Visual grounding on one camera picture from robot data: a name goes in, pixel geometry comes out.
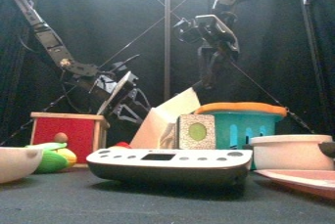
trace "black backdrop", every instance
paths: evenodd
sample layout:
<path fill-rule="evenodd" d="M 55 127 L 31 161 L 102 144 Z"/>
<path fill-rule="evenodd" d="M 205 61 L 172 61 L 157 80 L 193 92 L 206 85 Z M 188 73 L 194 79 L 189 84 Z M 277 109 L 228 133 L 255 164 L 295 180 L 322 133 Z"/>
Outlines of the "black backdrop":
<path fill-rule="evenodd" d="M 1 16 L 1 139 L 20 129 L 31 112 L 40 112 L 62 96 L 59 74 L 50 67 L 50 57 L 34 40 L 23 17 L 9 0 L 0 0 Z M 206 14 L 208 0 L 34 0 L 35 9 L 60 35 L 75 59 L 107 67 L 139 54 L 129 69 L 139 77 L 138 87 L 150 104 L 198 81 L 196 51 L 170 37 L 166 30 L 181 18 Z M 170 21 L 165 21 L 165 5 L 170 4 Z M 239 5 L 235 32 L 240 40 L 239 67 L 276 100 L 295 112 L 316 133 L 334 135 L 335 0 L 314 0 L 311 13 L 316 39 L 316 55 L 310 50 L 302 0 L 251 0 Z M 19 36 L 36 52 L 26 50 Z M 210 102 L 264 102 L 272 98 L 229 64 L 218 74 L 217 87 L 198 93 L 202 104 Z M 72 102 L 84 106 L 83 95 Z M 50 112 L 75 112 L 66 100 Z M 109 145 L 130 141 L 134 127 L 117 123 L 109 131 Z M 28 142 L 28 128 L 7 142 L 19 146 Z M 277 133 L 307 133 L 287 117 Z"/>

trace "pink tray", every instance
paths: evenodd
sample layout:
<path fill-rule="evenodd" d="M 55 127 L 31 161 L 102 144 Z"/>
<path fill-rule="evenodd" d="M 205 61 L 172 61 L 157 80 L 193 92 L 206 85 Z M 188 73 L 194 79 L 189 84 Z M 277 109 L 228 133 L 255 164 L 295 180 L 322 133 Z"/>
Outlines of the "pink tray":
<path fill-rule="evenodd" d="M 295 190 L 335 200 L 335 171 L 268 169 L 255 173 Z"/>

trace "white pot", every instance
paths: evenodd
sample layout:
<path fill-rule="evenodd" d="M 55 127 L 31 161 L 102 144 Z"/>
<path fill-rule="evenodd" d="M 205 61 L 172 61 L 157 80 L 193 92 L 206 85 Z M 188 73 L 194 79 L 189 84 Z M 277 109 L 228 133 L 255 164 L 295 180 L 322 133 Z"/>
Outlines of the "white pot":
<path fill-rule="evenodd" d="M 330 135 L 271 135 L 251 138 L 256 169 L 334 170 L 334 159 L 318 146 Z"/>
<path fill-rule="evenodd" d="M 0 148 L 0 183 L 16 181 L 34 173 L 43 149 Z"/>

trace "black table surface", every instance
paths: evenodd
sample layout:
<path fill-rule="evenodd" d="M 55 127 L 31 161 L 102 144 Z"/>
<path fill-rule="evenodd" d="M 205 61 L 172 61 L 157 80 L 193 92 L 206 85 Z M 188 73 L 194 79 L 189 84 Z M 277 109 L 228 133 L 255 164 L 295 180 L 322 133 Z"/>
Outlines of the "black table surface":
<path fill-rule="evenodd" d="M 249 173 L 244 187 L 103 180 L 89 168 L 0 185 L 0 223 L 335 223 L 335 201 Z"/>

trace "red object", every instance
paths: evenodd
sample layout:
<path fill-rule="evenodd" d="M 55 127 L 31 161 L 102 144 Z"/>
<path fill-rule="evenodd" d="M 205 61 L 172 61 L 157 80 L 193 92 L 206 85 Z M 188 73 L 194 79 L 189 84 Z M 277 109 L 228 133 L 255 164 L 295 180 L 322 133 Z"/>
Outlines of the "red object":
<path fill-rule="evenodd" d="M 68 136 L 67 148 L 78 156 L 78 163 L 86 163 L 86 157 L 106 144 L 105 119 L 101 115 L 34 112 L 34 145 L 52 142 L 58 133 Z"/>
<path fill-rule="evenodd" d="M 129 144 L 127 142 L 118 142 L 118 143 L 115 144 L 115 147 L 123 147 L 123 148 L 126 148 L 126 149 L 130 149 L 130 148 L 131 148 L 131 146 L 130 146 L 130 144 Z"/>

